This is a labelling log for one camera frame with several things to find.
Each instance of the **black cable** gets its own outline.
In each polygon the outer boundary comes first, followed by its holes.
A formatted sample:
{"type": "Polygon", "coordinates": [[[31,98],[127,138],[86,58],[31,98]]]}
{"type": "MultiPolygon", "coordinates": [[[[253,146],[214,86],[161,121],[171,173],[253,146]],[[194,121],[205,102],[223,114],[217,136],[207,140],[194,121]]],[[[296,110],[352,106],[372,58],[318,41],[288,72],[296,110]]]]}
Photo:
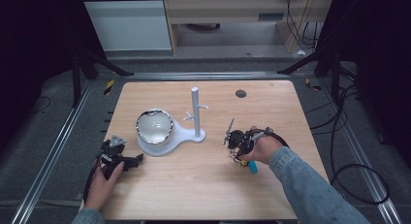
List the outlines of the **black cable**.
{"type": "Polygon", "coordinates": [[[294,39],[296,40],[296,42],[297,42],[297,44],[299,45],[300,48],[312,48],[312,46],[306,46],[306,45],[302,46],[300,44],[300,42],[303,43],[303,41],[300,38],[299,30],[297,29],[296,23],[294,22],[293,17],[291,16],[291,13],[290,13],[290,0],[287,0],[287,26],[288,26],[288,29],[290,30],[291,34],[294,36],[294,39]],[[290,27],[289,18],[293,22],[294,28],[296,29],[296,33],[294,33],[293,29],[290,27]]]}
{"type": "MultiPolygon", "coordinates": [[[[352,96],[352,95],[354,95],[354,94],[357,94],[357,92],[350,93],[350,94],[346,95],[345,98],[347,98],[347,97],[349,97],[349,96],[352,96]]],[[[330,101],[330,102],[328,102],[327,104],[322,105],[322,106],[320,106],[320,107],[318,107],[318,108],[315,108],[315,109],[313,109],[313,110],[307,111],[307,112],[305,112],[304,114],[307,114],[307,113],[310,113],[310,112],[319,110],[319,109],[321,109],[321,108],[323,108],[323,107],[325,107],[325,106],[327,106],[327,105],[329,105],[329,104],[332,104],[332,103],[334,103],[334,101],[330,101]]],[[[318,128],[321,128],[321,127],[323,127],[323,126],[326,126],[326,125],[332,123],[332,121],[336,119],[336,116],[337,116],[337,113],[336,113],[331,119],[329,119],[328,121],[326,121],[325,123],[320,124],[320,125],[317,125],[317,126],[314,126],[314,127],[310,127],[309,129],[310,129],[310,130],[314,130],[314,129],[318,129],[318,128]]]]}
{"type": "MultiPolygon", "coordinates": [[[[344,122],[343,122],[340,126],[338,126],[338,128],[336,128],[334,131],[338,131],[338,130],[340,130],[342,127],[345,126],[345,123],[347,123],[347,120],[348,120],[348,115],[347,115],[347,113],[346,113],[345,111],[344,111],[344,116],[345,116],[344,122]]],[[[332,131],[321,132],[321,133],[313,133],[312,135],[313,135],[313,136],[315,136],[315,135],[325,135],[325,134],[330,134],[330,133],[332,133],[332,131]]]]}
{"type": "Polygon", "coordinates": [[[346,89],[344,89],[344,90],[342,91],[342,93],[341,93],[341,95],[340,95],[340,106],[339,106],[339,108],[338,108],[338,110],[337,110],[336,119],[335,119],[335,121],[334,121],[334,123],[333,123],[333,126],[332,126],[332,139],[331,139],[331,148],[330,148],[330,158],[331,158],[331,164],[332,164],[332,174],[333,174],[333,177],[332,177],[332,180],[331,180],[330,184],[332,185],[335,181],[337,181],[337,183],[341,186],[341,188],[342,188],[345,192],[347,192],[348,194],[350,194],[353,198],[355,198],[355,199],[357,199],[357,200],[359,200],[359,201],[361,201],[361,202],[363,202],[363,203],[366,203],[366,204],[369,204],[369,205],[375,205],[375,206],[376,206],[376,205],[380,205],[380,204],[385,203],[385,202],[390,198],[390,187],[389,187],[387,181],[386,181],[377,171],[369,168],[369,167],[366,166],[366,165],[361,165],[361,164],[348,164],[348,165],[345,165],[344,167],[340,168],[340,169],[337,170],[337,171],[335,170],[335,165],[334,165],[334,160],[333,160],[333,142],[334,142],[334,136],[335,136],[335,127],[336,127],[336,123],[338,122],[339,117],[340,117],[341,114],[342,114],[343,104],[344,104],[345,99],[347,98],[347,92],[348,92],[348,90],[351,89],[352,87],[354,87],[354,85],[351,85],[351,86],[349,86],[348,88],[346,88],[346,89]],[[349,169],[349,168],[364,168],[364,169],[366,169],[366,170],[370,170],[371,172],[375,173],[375,174],[379,177],[379,179],[381,180],[381,182],[382,182],[383,185],[384,185],[384,188],[385,188],[386,193],[387,193],[386,196],[385,196],[381,201],[375,202],[375,201],[369,201],[369,200],[363,199],[363,198],[361,198],[360,196],[357,196],[356,194],[354,194],[353,192],[351,192],[351,191],[350,191],[348,188],[346,188],[346,187],[342,184],[342,182],[338,179],[338,175],[339,175],[341,172],[343,172],[344,170],[349,169]]]}
{"type": "Polygon", "coordinates": [[[51,99],[50,99],[48,96],[40,96],[39,99],[41,99],[41,98],[47,99],[47,100],[48,100],[48,103],[46,104],[46,106],[45,106],[44,108],[42,108],[42,109],[40,109],[40,110],[37,110],[37,111],[32,111],[31,113],[42,112],[42,111],[44,111],[45,109],[47,109],[48,106],[50,106],[50,104],[51,104],[51,99]]]}

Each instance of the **sleeve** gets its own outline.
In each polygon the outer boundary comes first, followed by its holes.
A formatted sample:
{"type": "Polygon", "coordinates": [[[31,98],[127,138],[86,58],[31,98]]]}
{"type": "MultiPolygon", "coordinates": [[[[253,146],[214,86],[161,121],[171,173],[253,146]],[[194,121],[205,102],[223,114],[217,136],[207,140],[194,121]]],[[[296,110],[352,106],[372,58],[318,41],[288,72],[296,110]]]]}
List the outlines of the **sleeve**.
{"type": "Polygon", "coordinates": [[[369,223],[289,147],[276,150],[269,167],[302,223],[369,223]]]}
{"type": "Polygon", "coordinates": [[[94,208],[82,208],[72,224],[104,224],[103,215],[94,208]]]}

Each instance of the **yellow tape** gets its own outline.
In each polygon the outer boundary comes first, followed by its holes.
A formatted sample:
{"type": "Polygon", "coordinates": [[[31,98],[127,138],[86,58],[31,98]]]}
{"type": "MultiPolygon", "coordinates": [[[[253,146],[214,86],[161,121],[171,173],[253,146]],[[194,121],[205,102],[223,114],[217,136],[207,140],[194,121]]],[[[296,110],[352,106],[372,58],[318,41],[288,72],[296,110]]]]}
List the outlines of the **yellow tape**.
{"type": "Polygon", "coordinates": [[[111,88],[112,88],[113,85],[114,85],[114,80],[110,80],[110,81],[107,83],[106,89],[104,90],[104,94],[105,94],[105,95],[110,94],[110,91],[111,91],[111,88]]]}

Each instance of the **white cabinet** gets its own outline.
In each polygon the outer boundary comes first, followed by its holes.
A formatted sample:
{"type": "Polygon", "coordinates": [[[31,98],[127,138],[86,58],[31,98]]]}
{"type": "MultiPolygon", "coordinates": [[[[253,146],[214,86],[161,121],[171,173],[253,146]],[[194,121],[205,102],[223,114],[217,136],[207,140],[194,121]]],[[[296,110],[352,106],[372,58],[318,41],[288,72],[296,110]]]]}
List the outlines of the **white cabinet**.
{"type": "Polygon", "coordinates": [[[172,54],[163,1],[86,2],[85,7],[108,57],[172,54]]]}

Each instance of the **wooden table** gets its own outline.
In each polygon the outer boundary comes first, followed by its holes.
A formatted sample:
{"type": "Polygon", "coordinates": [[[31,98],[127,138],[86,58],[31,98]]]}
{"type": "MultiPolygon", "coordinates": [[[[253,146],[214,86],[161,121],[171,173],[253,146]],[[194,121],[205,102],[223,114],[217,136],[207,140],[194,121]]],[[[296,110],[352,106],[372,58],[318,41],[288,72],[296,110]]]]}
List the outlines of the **wooden table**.
{"type": "Polygon", "coordinates": [[[123,173],[103,214],[107,219],[137,220],[259,220],[297,219],[281,183],[268,166],[259,172],[237,165],[222,145],[231,118],[232,130],[267,126],[283,137],[303,160],[325,179],[293,84],[287,80],[129,82],[121,92],[106,139],[112,134],[128,143],[124,156],[142,153],[136,121],[146,110],[167,111],[184,128],[192,111],[191,88],[199,87],[201,144],[182,144],[163,157],[144,156],[137,169],[123,173]],[[245,98],[236,91],[245,90],[245,98]]]}

